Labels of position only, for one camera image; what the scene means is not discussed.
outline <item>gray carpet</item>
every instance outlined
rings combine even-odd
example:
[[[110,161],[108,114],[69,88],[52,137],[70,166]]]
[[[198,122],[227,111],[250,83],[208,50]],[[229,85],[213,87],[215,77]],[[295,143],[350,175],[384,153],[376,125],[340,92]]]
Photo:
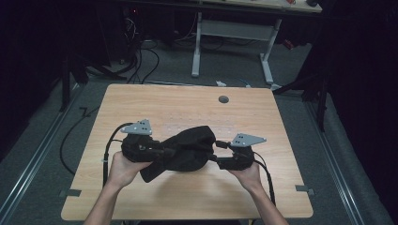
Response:
[[[266,88],[269,85],[265,83],[257,55],[257,52],[261,52],[263,44],[257,42],[245,48],[229,44],[217,51],[203,50],[201,75],[194,79],[191,77],[192,46],[168,47],[160,43],[154,49],[161,59],[159,66],[147,81],[196,85],[216,85],[216,81],[222,81],[228,86],[245,86],[246,83],[241,81],[244,80],[253,87]],[[218,46],[217,43],[213,43],[205,47]],[[310,49],[311,46],[304,46],[288,51],[284,46],[276,45],[269,58],[275,82],[282,85],[294,81]],[[156,65],[156,62],[157,58],[152,52],[143,51],[143,66],[139,72],[141,79]],[[91,77],[89,84],[71,106],[64,123],[54,137],[48,155],[16,207],[9,224],[82,224],[82,222],[64,221],[60,217],[65,199],[59,197],[59,193],[70,187],[73,177],[61,164],[59,148],[69,129],[82,118],[83,110],[80,108],[86,107],[90,111],[99,106],[109,83],[115,83],[115,81]],[[306,103],[301,101],[297,93],[297,91],[288,92],[276,96],[276,100],[304,184],[315,192],[314,195],[310,195],[314,215],[305,219],[290,218],[288,221],[290,224],[351,224],[330,174],[323,146],[312,122],[313,118],[308,113]],[[12,151],[1,162],[1,203],[6,200],[48,127],[57,116],[61,102],[60,94],[60,85],[58,85],[47,102],[31,118],[28,128]],[[85,118],[65,141],[64,159],[73,171],[78,166],[95,117],[96,114],[93,113],[92,116]],[[325,126],[325,134],[347,183],[352,188],[364,222],[366,224],[392,224],[345,136],[344,128],[340,124],[330,99]]]

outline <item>wire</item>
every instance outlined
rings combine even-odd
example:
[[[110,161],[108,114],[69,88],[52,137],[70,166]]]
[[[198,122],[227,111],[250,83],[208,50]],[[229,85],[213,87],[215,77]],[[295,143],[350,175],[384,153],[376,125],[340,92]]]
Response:
[[[102,187],[105,186],[106,181],[108,180],[108,157],[109,157],[109,148],[111,147],[111,143],[114,141],[119,141],[119,140],[115,140],[114,136],[116,135],[116,133],[123,127],[125,126],[129,126],[132,125],[132,123],[126,123],[126,124],[122,124],[119,127],[117,127],[117,129],[115,129],[114,133],[112,133],[111,138],[109,139],[109,141],[106,143],[106,147],[105,147],[105,153],[103,154],[103,180],[102,180]]]
[[[265,164],[265,163],[263,164],[262,162],[260,162],[260,161],[258,161],[258,160],[254,160],[254,162],[256,162],[257,164],[259,164],[259,165],[264,169],[264,171],[266,171],[267,179],[268,179],[268,185],[269,185],[269,197],[271,198],[272,203],[273,203],[274,205],[276,205],[276,202],[275,202],[275,193],[274,193],[273,185],[272,185],[272,178],[271,178],[271,174],[269,173],[269,171],[268,171],[268,169],[267,169],[266,164]]]
[[[90,111],[89,113],[83,115],[82,118],[80,118],[67,132],[65,135],[64,139],[61,142],[61,146],[59,147],[59,158],[61,159],[62,165],[67,169],[68,172],[70,172],[72,175],[75,175],[75,172],[67,165],[67,163],[64,160],[63,156],[63,149],[64,149],[64,144],[67,141],[68,136],[70,133],[87,117],[89,117],[93,112],[97,111],[100,108],[100,106],[96,107],[94,110]]]
[[[135,69],[135,71],[131,74],[129,79],[126,81],[126,83],[130,83],[131,79],[137,74],[138,70],[141,68],[141,65],[143,63],[143,54],[141,52],[141,48],[139,49],[139,55],[140,55],[140,61],[138,63],[138,67]]]
[[[156,66],[155,66],[148,74],[146,74],[146,75],[144,76],[143,80],[141,81],[141,84],[144,84],[146,78],[148,78],[149,75],[150,75],[153,71],[155,71],[155,69],[158,67],[159,62],[160,62],[160,58],[159,58],[159,56],[158,56],[157,53],[153,52],[153,51],[150,50],[150,49],[146,49],[146,50],[147,50],[147,51],[150,51],[150,52],[152,52],[152,53],[154,53],[154,54],[156,55],[156,57],[158,58],[158,61],[156,62]]]
[[[224,44],[224,38],[222,37],[222,38],[221,38],[221,43],[220,43],[219,46],[217,46],[217,47],[211,49],[211,48],[206,48],[206,47],[204,47],[204,46],[201,44],[201,48],[204,49],[204,50],[208,50],[208,51],[217,51],[218,49],[220,49],[220,48],[223,46],[223,44]]]
[[[180,38],[180,39],[175,39],[175,42],[178,42],[178,41],[180,41],[180,40],[189,39],[189,38],[192,38],[192,37],[195,37],[195,36],[196,36],[196,35],[192,35],[192,36],[189,37],[189,35],[192,33],[193,27],[195,27],[197,16],[198,16],[198,13],[196,12],[196,13],[195,13],[195,17],[193,18],[193,23],[192,23],[191,29],[190,29],[190,31],[188,32],[188,34],[187,34],[185,37],[182,37],[182,38]]]

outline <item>black fabric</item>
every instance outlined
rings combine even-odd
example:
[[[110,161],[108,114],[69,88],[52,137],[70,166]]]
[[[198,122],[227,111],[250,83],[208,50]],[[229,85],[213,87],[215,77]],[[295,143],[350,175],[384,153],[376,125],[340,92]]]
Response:
[[[150,166],[141,170],[144,181],[150,182],[164,171],[193,172],[201,169],[214,153],[216,137],[208,126],[193,127],[161,143],[163,149],[174,149],[172,157],[160,157]]]

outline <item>desk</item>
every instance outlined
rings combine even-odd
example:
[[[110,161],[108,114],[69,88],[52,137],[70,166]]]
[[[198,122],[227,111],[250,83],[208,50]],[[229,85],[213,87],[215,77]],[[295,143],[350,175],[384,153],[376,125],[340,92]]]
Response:
[[[227,96],[228,103],[220,103]],[[216,138],[232,141],[238,132],[267,138],[253,146],[272,175],[276,203],[286,218],[308,218],[313,209],[274,96],[265,88],[111,84],[104,96],[71,189],[62,210],[65,220],[84,220],[101,191],[105,145],[121,124],[149,119],[154,140],[163,141],[186,128],[208,125]],[[115,138],[123,139],[119,132]],[[112,154],[120,150],[114,142]],[[214,146],[219,157],[230,150]],[[266,174],[262,183],[268,190]],[[259,218],[250,195],[238,180],[209,161],[196,172],[164,172],[150,183],[137,175],[119,194],[113,219]]]
[[[279,10],[293,10],[301,12],[320,13],[322,8],[317,5],[310,7],[305,0],[295,0],[295,4],[289,4],[286,0],[203,0],[199,3],[213,3],[236,5],[252,8],[274,8]],[[273,84],[273,78],[269,69],[268,58],[271,53],[272,46],[281,25],[282,19],[277,19],[273,26],[247,24],[240,22],[220,22],[214,20],[202,20],[202,13],[198,13],[198,22],[196,28],[196,46],[193,54],[192,73],[193,77],[199,76],[200,70],[200,43],[202,35],[219,36],[227,38],[246,38],[254,40],[267,41],[268,45],[264,49],[264,53],[260,54],[260,61],[263,67],[264,76],[268,84]]]

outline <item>wrist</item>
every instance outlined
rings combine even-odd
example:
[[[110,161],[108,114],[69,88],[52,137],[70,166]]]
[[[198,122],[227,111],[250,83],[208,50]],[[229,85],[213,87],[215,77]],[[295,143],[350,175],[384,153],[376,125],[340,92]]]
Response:
[[[120,192],[120,190],[123,187],[121,187],[118,184],[115,184],[114,182],[112,182],[112,180],[108,180],[105,184],[105,186],[103,187],[103,189],[109,193],[115,193],[118,194]]]

